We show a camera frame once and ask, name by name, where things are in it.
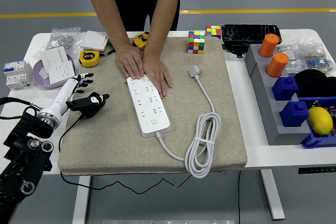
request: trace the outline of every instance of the beige fabric board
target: beige fabric board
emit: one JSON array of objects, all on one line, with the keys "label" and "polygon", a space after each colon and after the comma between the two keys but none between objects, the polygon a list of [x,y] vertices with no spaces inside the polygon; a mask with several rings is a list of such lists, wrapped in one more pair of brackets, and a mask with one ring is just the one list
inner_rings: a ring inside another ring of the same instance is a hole
[{"label": "beige fabric board", "polygon": [[[215,144],[212,170],[242,169],[247,155],[237,115],[221,41],[206,37],[202,55],[187,54],[187,37],[167,38],[161,60],[169,69],[173,88],[163,99],[171,130],[162,134],[167,148],[184,157],[196,130],[199,115],[211,107],[188,68],[197,65],[200,80],[221,116],[222,128]],[[94,68],[94,82],[84,94],[110,94],[105,106],[91,119],[80,121],[64,137],[58,162],[65,175],[102,175],[115,173],[183,173],[184,162],[171,158],[156,137],[141,135],[131,96],[124,77],[115,63],[115,54],[101,58]],[[70,127],[80,116],[70,112]]]}]

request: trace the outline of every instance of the purple bowl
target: purple bowl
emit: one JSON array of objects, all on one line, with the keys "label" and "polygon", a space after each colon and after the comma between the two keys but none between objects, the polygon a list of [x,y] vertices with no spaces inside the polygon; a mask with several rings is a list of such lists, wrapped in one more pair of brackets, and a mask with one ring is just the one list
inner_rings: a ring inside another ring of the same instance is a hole
[{"label": "purple bowl", "polygon": [[[69,55],[67,55],[67,58],[68,58],[68,60],[71,60],[73,70],[75,71],[75,63],[73,61],[73,58]],[[47,79],[43,79],[38,74],[43,67],[44,66],[43,66],[42,60],[39,60],[38,62],[36,62],[36,64],[33,67],[34,80],[35,80],[37,85],[39,85],[39,86],[41,86],[45,89],[54,89],[54,88],[61,87],[61,86],[63,86],[64,83],[66,83],[66,81],[63,81],[63,82],[60,82],[60,83],[50,84],[49,77]]]}]

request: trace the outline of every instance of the yellow tape measure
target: yellow tape measure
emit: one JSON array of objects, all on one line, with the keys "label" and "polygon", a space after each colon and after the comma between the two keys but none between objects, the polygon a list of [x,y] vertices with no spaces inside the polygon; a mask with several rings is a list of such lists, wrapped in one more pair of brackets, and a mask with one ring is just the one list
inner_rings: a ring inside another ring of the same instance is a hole
[{"label": "yellow tape measure", "polygon": [[92,68],[100,62],[99,51],[82,51],[79,55],[79,63],[86,68]]},{"label": "yellow tape measure", "polygon": [[139,47],[140,50],[143,51],[145,49],[145,46],[148,40],[148,35],[149,35],[149,32],[147,31],[136,35],[133,39],[133,46]]}]

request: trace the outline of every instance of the forearm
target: forearm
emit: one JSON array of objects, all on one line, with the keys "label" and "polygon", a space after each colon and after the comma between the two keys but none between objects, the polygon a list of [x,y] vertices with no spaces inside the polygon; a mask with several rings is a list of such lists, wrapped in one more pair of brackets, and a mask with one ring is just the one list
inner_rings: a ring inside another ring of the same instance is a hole
[{"label": "forearm", "polygon": [[116,51],[129,46],[130,41],[114,0],[91,0],[99,21]]},{"label": "forearm", "polygon": [[175,16],[178,0],[157,0],[145,54],[160,57]]}]

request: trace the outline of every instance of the gray floor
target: gray floor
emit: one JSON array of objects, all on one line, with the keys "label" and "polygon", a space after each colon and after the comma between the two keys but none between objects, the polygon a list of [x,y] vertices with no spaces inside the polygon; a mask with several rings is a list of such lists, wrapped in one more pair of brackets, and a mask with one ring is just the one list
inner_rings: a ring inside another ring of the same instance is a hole
[{"label": "gray floor", "polygon": [[[0,0],[2,14],[93,12],[90,0]],[[181,10],[336,8],[336,0],[181,0]],[[336,13],[253,13],[181,15],[179,30],[204,29],[206,25],[277,24],[280,29],[310,28],[317,31],[332,56],[336,55]],[[32,37],[52,28],[78,27],[103,31],[96,17],[0,18],[0,65],[22,60]],[[9,89],[0,75],[0,95]],[[336,174],[298,175],[297,168],[274,169],[286,220],[280,223],[335,223]],[[164,175],[175,184],[186,174]],[[99,176],[93,186],[116,179],[142,191],[160,175]],[[231,219],[238,220],[238,173],[212,173],[191,178],[181,188],[161,183],[143,195],[115,185],[92,191],[87,223],[117,219]],[[242,171],[241,223],[272,223],[260,172]],[[44,176],[36,192],[18,207],[13,223],[71,223],[77,188],[58,176]]]}]

